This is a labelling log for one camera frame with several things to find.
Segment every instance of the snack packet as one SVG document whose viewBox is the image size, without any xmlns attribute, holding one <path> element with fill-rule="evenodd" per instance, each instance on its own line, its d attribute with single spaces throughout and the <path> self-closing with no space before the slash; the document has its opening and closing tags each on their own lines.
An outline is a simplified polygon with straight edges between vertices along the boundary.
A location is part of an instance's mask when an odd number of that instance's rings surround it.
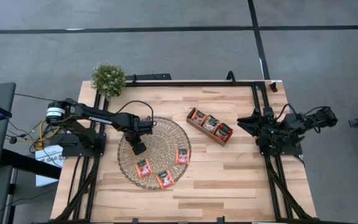
<svg viewBox="0 0 358 224">
<path fill-rule="evenodd" d="M 149 161 L 147 159 L 142 160 L 135 164 L 137 173 L 139 174 L 139 177 L 145 177 L 152 173 L 152 167 L 149 164 Z"/>
<path fill-rule="evenodd" d="M 169 170 L 159 173 L 158 175 L 156 175 L 156 177 L 162 189 L 166 189 L 167 187 L 174 184 L 174 181 L 172 179 Z"/>
<path fill-rule="evenodd" d="M 219 125 L 219 121 L 216 118 L 212 117 L 211 115 L 208 115 L 203 124 L 203 128 L 205 128 L 205 130 L 211 133 L 214 133 L 218 125 Z"/>
<path fill-rule="evenodd" d="M 205 114 L 203 114 L 201 111 L 196 109 L 190 119 L 194 123 L 196 123 L 198 125 L 202 125 L 205 118 L 206 118 Z"/>
<path fill-rule="evenodd" d="M 215 136 L 226 142 L 227 140 L 229 140 L 232 133 L 233 129 L 231 129 L 227 124 L 221 123 L 218 128 L 216 128 Z"/>
<path fill-rule="evenodd" d="M 190 151 L 187 149 L 177 149 L 177 159 L 176 159 L 176 163 L 177 164 L 184 164 L 184 165 L 188 165 L 189 164 L 189 158 L 190 158 Z"/>
</svg>

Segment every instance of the woven basket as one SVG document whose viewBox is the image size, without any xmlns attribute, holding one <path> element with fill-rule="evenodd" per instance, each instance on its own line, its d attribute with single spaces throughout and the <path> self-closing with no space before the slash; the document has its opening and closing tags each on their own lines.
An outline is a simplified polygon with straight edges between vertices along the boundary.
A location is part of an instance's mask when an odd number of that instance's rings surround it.
<svg viewBox="0 0 358 224">
<path fill-rule="evenodd" d="M 177 165 L 175 163 L 177 149 L 189 149 L 191 156 L 191 145 L 186 132 L 174 121 L 167 118 L 154 117 L 157 124 L 153 127 L 153 134 L 141 136 L 146 145 L 146 151 L 135 156 L 131 146 L 121 138 L 118 147 L 118 164 L 122 173 L 134 184 L 144 189 L 161 189 L 156 175 L 162 171 L 169 170 L 175 183 L 185 173 L 188 165 Z M 152 173 L 140 178 L 135 164 L 141 160 L 148 159 Z"/>
</svg>

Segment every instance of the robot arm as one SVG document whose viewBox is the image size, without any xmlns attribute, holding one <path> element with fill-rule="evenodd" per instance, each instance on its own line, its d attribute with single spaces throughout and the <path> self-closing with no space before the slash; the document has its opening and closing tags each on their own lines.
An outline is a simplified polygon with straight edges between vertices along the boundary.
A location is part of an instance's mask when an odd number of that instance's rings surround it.
<svg viewBox="0 0 358 224">
<path fill-rule="evenodd" d="M 337 123 L 337 118 L 328 106 L 322 106 L 315 113 L 314 110 L 302 113 L 290 113 L 285 115 L 283 121 L 277 122 L 273 113 L 261 115 L 255 110 L 248 118 L 239 118 L 238 125 L 252 136 L 257 136 L 257 145 L 260 151 L 272 156 L 281 152 L 293 153 L 294 148 L 305 138 L 300 136 L 307 130 L 314 129 L 320 133 L 324 127 L 332 127 Z"/>
<path fill-rule="evenodd" d="M 92 147 L 96 144 L 96 132 L 77 122 L 81 119 L 109 124 L 117 131 L 122 131 L 136 155 L 146 150 L 140 136 L 152 134 L 154 125 L 153 120 L 141 121 L 134 114 L 102 111 L 69 98 L 64 101 L 54 101 L 48 105 L 46 122 L 49 125 L 69 130 L 78 136 L 83 146 Z"/>
</svg>

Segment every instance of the wooden tabletop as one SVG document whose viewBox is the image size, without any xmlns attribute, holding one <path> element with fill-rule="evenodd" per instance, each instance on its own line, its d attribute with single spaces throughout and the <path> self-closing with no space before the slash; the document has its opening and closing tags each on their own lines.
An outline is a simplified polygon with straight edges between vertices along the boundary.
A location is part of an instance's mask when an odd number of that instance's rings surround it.
<svg viewBox="0 0 358 224">
<path fill-rule="evenodd" d="M 277 89 L 276 93 L 267 90 L 276 115 L 287 103 L 283 84 L 277 83 Z M 91 83 L 83 82 L 78 101 L 93 106 L 95 94 Z M 250 87 L 126 87 L 120 97 L 110 100 L 109 111 L 117 111 L 131 100 L 147 102 L 155 116 L 172 119 L 186 131 L 192 149 L 190 165 L 174 186 L 165 190 L 141 189 L 121 173 L 117 148 L 122 133 L 107 126 L 108 142 L 99 166 L 92 222 L 131 222 L 132 218 L 139 218 L 140 222 L 213 222 L 221 216 L 225 216 L 227 222 L 275 220 L 264 158 L 259 154 L 255 139 L 236 122 L 254 110 Z M 186 123 L 186 115 L 193 107 L 213 115 L 234 130 L 224 147 Z M 124 111 L 140 117 L 150 113 L 148 107 L 138 103 L 128 105 Z M 82 124 L 89 126 L 88 121 Z M 315 216 L 303 164 L 293 156 L 282 156 L 282 160 L 289 191 L 307 213 Z M 64 162 L 51 218 L 66 207 L 75 162 L 75 157 Z M 75 177 L 75 192 L 81 164 L 82 161 Z M 282 195 L 277 192 L 285 217 Z M 87 198 L 85 194 L 80 218 L 85 215 Z"/>
</svg>

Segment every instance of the green plant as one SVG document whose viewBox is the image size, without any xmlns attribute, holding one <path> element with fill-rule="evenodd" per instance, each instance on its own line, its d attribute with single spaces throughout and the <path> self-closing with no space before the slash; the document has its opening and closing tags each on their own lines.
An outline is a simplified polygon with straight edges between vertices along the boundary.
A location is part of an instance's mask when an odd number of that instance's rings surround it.
<svg viewBox="0 0 358 224">
<path fill-rule="evenodd" d="M 125 71 L 119 65 L 98 64 L 91 74 L 92 88 L 106 97 L 119 96 L 125 87 Z"/>
</svg>

